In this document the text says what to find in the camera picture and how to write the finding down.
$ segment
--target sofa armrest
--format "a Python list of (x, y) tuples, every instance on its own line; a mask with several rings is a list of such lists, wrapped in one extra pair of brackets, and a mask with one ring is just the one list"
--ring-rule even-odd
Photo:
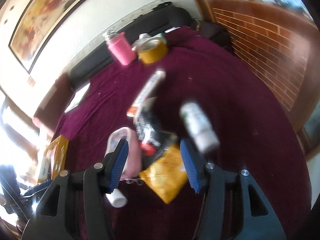
[(49, 135), (53, 135), (73, 91), (67, 73), (63, 73), (50, 88), (36, 110), (32, 121), (37, 127), (44, 126)]
[(194, 20), (190, 27), (234, 55), (231, 37), (225, 27), (199, 20)]

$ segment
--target jar lid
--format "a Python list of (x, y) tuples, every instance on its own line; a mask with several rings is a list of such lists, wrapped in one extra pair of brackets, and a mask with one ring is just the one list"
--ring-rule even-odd
[(114, 29), (107, 30), (105, 33), (103, 33), (103, 37), (106, 41), (110, 41), (114, 36), (116, 36), (118, 33)]

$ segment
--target toothpaste tube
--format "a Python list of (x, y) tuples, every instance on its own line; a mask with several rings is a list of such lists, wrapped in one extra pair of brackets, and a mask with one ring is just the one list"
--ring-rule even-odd
[(147, 83), (144, 85), (139, 95), (132, 103), (131, 107), (127, 111), (128, 117), (134, 117), (137, 113), (137, 110), (141, 107), (142, 103), (151, 96), (152, 92), (155, 91), (156, 87), (160, 84), (165, 78), (165, 71), (156, 70), (156, 72), (149, 78)]

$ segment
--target tape roll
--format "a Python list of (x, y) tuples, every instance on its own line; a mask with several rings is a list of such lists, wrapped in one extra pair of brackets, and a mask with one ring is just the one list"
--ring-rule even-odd
[(137, 49), (137, 53), (144, 64), (152, 64), (161, 60), (168, 51), (168, 47), (164, 44), (162, 38), (152, 38)]

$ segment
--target white wall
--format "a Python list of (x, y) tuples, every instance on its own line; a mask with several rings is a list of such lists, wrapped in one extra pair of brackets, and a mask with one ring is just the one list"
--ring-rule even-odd
[(12, 100), (32, 116), (59, 73), (106, 27), (154, 0), (87, 0), (55, 32), (41, 52), (27, 84), (28, 74), (16, 60), (8, 44), (13, 30), (30, 0), (11, 0), (0, 21), (0, 85)]

